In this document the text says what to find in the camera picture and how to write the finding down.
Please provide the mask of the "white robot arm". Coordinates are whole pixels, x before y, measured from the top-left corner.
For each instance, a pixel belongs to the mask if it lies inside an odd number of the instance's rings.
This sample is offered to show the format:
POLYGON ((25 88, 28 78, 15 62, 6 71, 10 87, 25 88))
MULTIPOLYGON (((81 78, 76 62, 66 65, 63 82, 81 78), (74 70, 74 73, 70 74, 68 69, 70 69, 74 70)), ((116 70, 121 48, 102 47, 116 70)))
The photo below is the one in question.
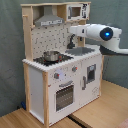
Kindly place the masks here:
POLYGON ((102 55, 128 55, 128 49, 120 49, 119 28, 102 24, 85 24, 71 26, 70 32, 79 37, 85 37, 96 41, 101 41, 100 52, 102 55))

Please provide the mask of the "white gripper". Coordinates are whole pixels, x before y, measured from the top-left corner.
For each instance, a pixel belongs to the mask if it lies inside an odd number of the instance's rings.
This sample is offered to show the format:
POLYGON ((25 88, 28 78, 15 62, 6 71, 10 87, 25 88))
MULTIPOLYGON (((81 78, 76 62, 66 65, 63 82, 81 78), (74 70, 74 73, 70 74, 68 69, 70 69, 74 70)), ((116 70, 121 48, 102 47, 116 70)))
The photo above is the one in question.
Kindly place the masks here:
POLYGON ((88 25, 71 26, 69 32, 80 37, 87 37, 88 25))

